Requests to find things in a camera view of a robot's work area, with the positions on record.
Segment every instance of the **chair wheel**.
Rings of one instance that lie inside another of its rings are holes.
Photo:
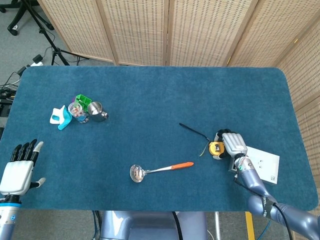
[[[14,29],[8,29],[8,31],[13,35],[13,36],[17,36],[18,35],[18,31],[14,30]]]
[[[47,24],[46,27],[49,29],[49,30],[55,30],[54,26],[52,26],[52,24]]]

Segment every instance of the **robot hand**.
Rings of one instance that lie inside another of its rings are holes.
[[[224,152],[218,156],[213,156],[215,159],[220,160],[231,156],[231,158],[236,160],[247,154],[247,146],[242,136],[231,131],[230,129],[219,130],[214,137],[214,141],[223,142],[224,144]]]
[[[45,178],[39,181],[31,182],[31,176],[36,165],[43,141],[36,146],[37,140],[27,142],[23,146],[20,144],[13,150],[10,162],[5,166],[0,183],[0,193],[4,196],[22,196],[29,189],[39,188]]]

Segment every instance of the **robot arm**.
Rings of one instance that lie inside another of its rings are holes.
[[[35,146],[36,142],[37,140],[34,139],[23,146],[16,146],[10,162],[5,166],[0,183],[0,193],[4,195],[4,198],[0,199],[0,240],[12,238],[17,214],[21,207],[20,196],[29,189],[39,188],[46,180],[43,177],[37,182],[31,182],[34,166],[44,144],[41,141]]]
[[[301,211],[287,204],[278,203],[268,192],[250,158],[247,156],[247,147],[238,133],[222,133],[222,141],[227,153],[234,159],[237,169],[236,178],[241,177],[245,187],[255,193],[248,199],[247,206],[254,215],[261,215],[277,223],[287,226],[310,240],[320,239],[320,218],[311,213]]]

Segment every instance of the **metal ladle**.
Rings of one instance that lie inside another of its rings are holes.
[[[140,183],[144,179],[145,175],[147,175],[147,174],[160,172],[160,171],[166,171],[166,170],[183,169],[183,168],[191,167],[193,165],[194,165],[193,162],[188,161],[188,162],[179,163],[179,164],[171,165],[171,166],[166,166],[166,167],[162,167],[162,168],[158,168],[158,169],[154,169],[154,170],[143,170],[140,165],[135,164],[130,167],[130,177],[134,182]]]

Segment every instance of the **orange handle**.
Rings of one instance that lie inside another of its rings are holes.
[[[176,164],[176,165],[172,165],[171,166],[171,169],[174,170],[174,169],[183,169],[183,168],[187,168],[187,167],[191,167],[193,166],[194,163],[192,161],[188,161],[188,162],[184,162],[184,163],[179,163],[179,164]]]

